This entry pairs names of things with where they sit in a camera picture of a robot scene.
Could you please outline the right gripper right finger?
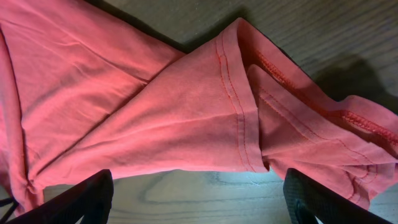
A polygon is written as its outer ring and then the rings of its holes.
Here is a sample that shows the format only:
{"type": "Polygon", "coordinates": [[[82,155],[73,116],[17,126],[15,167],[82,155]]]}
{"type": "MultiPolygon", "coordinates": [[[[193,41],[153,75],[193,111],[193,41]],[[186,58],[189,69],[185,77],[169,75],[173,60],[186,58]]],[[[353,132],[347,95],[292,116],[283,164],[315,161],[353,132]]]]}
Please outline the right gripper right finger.
{"type": "Polygon", "coordinates": [[[283,191],[294,224],[391,224],[293,168],[287,170],[283,191]]]}

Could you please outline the coral red t-shirt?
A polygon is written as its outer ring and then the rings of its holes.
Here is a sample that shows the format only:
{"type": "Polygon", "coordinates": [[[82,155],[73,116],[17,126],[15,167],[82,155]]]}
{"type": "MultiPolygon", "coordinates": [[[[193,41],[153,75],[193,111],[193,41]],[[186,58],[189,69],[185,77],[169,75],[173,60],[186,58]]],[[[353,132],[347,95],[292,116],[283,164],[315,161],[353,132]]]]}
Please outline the coral red t-shirt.
{"type": "Polygon", "coordinates": [[[368,208],[397,183],[397,116],[332,100],[243,19],[183,54],[85,1],[1,1],[1,185],[17,215],[102,169],[289,168],[368,208]]]}

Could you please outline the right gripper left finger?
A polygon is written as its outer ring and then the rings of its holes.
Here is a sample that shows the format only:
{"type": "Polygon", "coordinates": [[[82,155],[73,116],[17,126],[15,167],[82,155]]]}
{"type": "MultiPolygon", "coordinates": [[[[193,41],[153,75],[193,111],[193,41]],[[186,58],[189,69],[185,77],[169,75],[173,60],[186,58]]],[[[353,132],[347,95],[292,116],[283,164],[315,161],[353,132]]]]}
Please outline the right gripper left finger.
{"type": "Polygon", "coordinates": [[[111,171],[103,169],[6,224],[107,224],[113,194],[111,171]]]}

